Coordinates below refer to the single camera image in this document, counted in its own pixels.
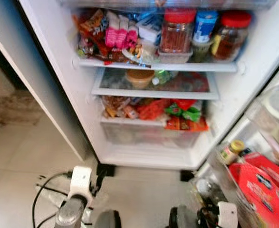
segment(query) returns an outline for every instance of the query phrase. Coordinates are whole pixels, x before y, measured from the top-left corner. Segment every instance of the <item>red jar lid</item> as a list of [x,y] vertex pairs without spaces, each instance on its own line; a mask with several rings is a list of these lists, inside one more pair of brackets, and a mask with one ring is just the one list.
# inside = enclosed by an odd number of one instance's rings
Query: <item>red jar lid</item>
[[167,8],[164,19],[171,23],[190,23],[195,19],[195,9]]
[[227,11],[221,17],[221,23],[229,27],[244,28],[250,24],[251,15],[244,11]]

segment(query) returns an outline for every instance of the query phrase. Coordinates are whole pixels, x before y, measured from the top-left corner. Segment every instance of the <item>pickle jar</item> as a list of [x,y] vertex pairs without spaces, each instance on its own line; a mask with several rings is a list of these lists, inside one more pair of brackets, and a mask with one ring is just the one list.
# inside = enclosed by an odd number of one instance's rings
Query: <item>pickle jar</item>
[[214,36],[211,53],[216,60],[233,61],[248,35],[251,15],[232,10],[222,14],[221,27]]
[[195,15],[194,9],[167,8],[165,10],[160,51],[190,52]]

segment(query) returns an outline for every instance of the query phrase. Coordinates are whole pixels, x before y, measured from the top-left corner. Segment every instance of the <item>crisper drawer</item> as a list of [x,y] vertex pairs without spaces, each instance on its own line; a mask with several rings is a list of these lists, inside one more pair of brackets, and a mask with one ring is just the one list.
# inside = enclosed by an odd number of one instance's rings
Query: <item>crisper drawer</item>
[[102,118],[101,125],[113,144],[190,148],[199,136],[199,133],[164,129],[160,121]]

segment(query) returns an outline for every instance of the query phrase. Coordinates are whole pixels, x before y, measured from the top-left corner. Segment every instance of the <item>small bottle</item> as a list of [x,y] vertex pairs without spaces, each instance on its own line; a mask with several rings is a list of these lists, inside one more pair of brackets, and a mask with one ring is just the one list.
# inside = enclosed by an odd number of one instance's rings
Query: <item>small bottle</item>
[[237,158],[239,153],[244,150],[244,143],[241,140],[233,140],[229,146],[221,150],[221,157],[226,165],[230,165]]
[[178,74],[178,71],[156,71],[154,78],[152,79],[152,83],[154,86],[158,84],[165,84],[167,81],[170,81],[171,79],[175,78]]

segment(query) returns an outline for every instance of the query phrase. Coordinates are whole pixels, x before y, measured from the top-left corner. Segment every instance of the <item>floor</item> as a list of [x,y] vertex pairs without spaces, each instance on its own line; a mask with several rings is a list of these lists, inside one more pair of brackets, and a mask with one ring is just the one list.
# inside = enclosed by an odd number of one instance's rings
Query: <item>floor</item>
[[[39,175],[75,165],[95,167],[96,161],[92,155],[85,162],[79,161],[46,115],[36,126],[0,127],[0,228],[32,227],[31,205]],[[115,209],[123,228],[164,228],[170,208],[190,202],[189,185],[178,178],[177,171],[117,168],[114,178],[105,178],[94,202],[93,223],[101,211]],[[66,186],[60,187],[68,191],[68,183]],[[36,221],[55,211],[49,201],[39,198]],[[42,227],[53,228],[54,220]]]

